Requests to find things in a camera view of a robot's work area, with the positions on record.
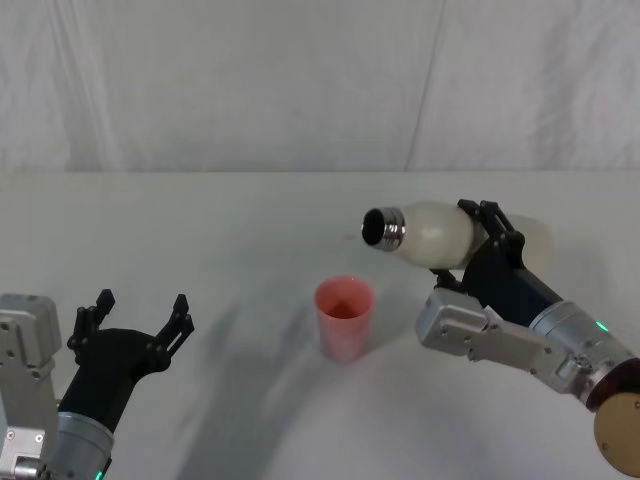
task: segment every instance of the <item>white bottle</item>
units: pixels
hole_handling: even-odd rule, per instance
[[[509,214],[507,218],[525,237],[524,264],[541,273],[553,252],[549,229],[533,218]],[[421,267],[461,269],[487,234],[456,205],[420,202],[369,210],[362,238],[373,248]]]

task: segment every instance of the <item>table surface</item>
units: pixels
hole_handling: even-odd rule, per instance
[[[137,386],[113,480],[622,478],[593,416],[525,373],[423,349],[426,270],[365,248],[373,206],[466,197],[551,228],[544,274],[640,350],[638,173],[63,174],[0,176],[0,291],[48,295],[63,338],[111,288],[106,326],[155,333],[177,293],[196,332]],[[370,281],[372,350],[319,353],[311,296]],[[61,394],[75,365],[56,356]]]

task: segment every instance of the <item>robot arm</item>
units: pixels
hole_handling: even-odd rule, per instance
[[[524,237],[498,205],[461,200],[458,206],[489,236],[462,282],[436,272],[439,285],[416,324],[422,345],[525,370],[591,411],[616,393],[640,390],[640,360],[603,323],[526,269]]]
[[[114,304],[111,291],[103,290],[95,306],[78,309],[67,345],[80,368],[56,409],[50,377],[60,348],[55,305],[44,297],[0,296],[0,391],[9,425],[0,479],[104,477],[113,434],[136,383],[169,368],[194,330],[184,295],[155,337],[100,330]]]
[[[394,215],[385,216],[388,211]],[[423,346],[515,367],[558,393],[574,395],[596,412],[602,455],[622,473],[640,477],[640,359],[604,323],[527,270],[524,236],[496,203],[374,209],[362,229],[370,246],[437,275],[416,322]],[[464,248],[447,256],[449,244]],[[443,263],[464,267],[462,281]]]

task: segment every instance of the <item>white backdrop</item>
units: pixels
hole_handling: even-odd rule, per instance
[[[0,0],[0,170],[640,166],[637,0]]]

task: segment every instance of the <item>wooden disc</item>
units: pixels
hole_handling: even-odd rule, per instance
[[[593,431],[600,453],[613,468],[640,477],[640,395],[609,398],[596,412]]]

